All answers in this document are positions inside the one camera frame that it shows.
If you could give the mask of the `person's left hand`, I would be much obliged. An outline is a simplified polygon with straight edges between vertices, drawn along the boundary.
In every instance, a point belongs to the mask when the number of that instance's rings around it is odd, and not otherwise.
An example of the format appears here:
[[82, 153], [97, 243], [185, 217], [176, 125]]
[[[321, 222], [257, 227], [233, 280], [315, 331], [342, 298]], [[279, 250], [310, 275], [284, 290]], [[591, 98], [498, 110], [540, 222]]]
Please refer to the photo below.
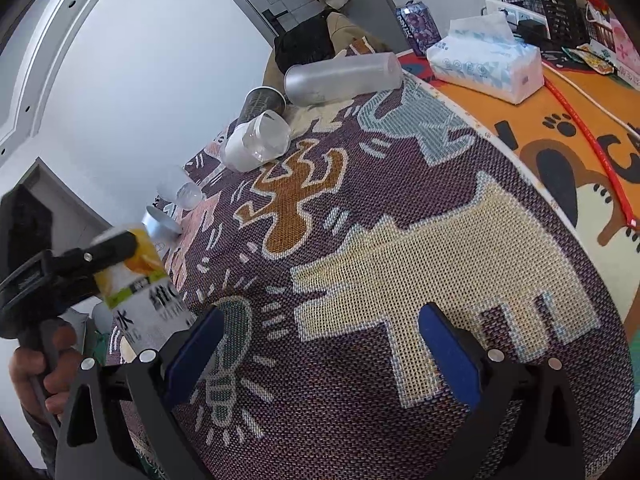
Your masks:
[[65, 410], [70, 387], [84, 359], [74, 349], [76, 342], [76, 332], [68, 324], [58, 326], [53, 334], [52, 344], [58, 352], [58, 366], [43, 378], [43, 389], [50, 394], [44, 400], [44, 405], [38, 401], [32, 388], [32, 378], [38, 379], [47, 368], [44, 355], [36, 350], [18, 347], [10, 359], [9, 373], [18, 400], [24, 410], [38, 422], [46, 422], [47, 414], [60, 417]]

